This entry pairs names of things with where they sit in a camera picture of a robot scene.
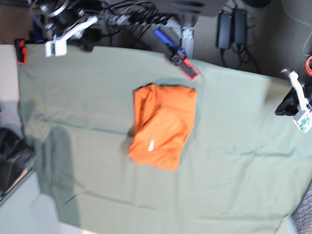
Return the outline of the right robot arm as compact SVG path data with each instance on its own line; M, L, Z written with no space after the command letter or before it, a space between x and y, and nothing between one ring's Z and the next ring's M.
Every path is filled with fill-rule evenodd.
M48 34L45 55L61 57L67 54L70 40L84 52L92 52L100 41L101 32L91 29L100 23L103 6L99 0L30 0L30 13Z

